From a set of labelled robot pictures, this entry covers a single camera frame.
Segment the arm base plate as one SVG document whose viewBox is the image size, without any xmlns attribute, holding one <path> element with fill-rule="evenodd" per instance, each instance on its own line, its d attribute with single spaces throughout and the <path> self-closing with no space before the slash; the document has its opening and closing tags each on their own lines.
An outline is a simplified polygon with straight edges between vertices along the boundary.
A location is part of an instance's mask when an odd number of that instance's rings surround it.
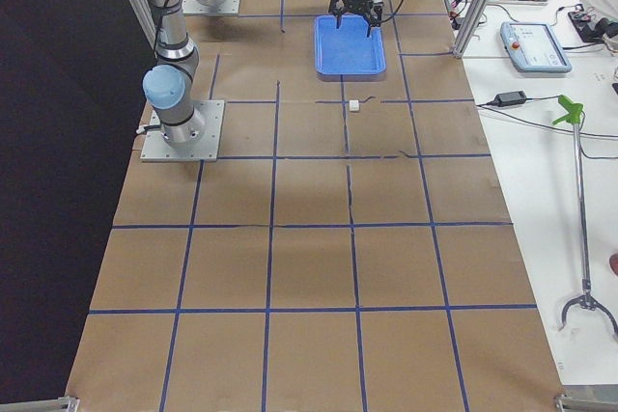
<svg viewBox="0 0 618 412">
<path fill-rule="evenodd" d="M 240 0 L 183 0 L 186 16 L 226 16 L 239 14 Z"/>
<path fill-rule="evenodd" d="M 163 124 L 155 110 L 145 134 L 141 160 L 145 162 L 216 162 L 224 120 L 224 100 L 193 100 L 192 118 L 185 124 Z"/>
</svg>

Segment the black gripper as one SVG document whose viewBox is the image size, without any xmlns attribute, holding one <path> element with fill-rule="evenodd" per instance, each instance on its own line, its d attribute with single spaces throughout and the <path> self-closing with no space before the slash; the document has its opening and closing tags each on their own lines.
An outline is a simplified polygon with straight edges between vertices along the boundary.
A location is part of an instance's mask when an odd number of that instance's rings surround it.
<svg viewBox="0 0 618 412">
<path fill-rule="evenodd" d="M 336 18 L 336 29 L 342 25 L 343 14 L 356 14 L 363 17 L 368 26 L 366 37 L 372 34 L 372 29 L 381 24 L 383 3 L 373 0 L 330 0 L 328 12 Z"/>
</svg>

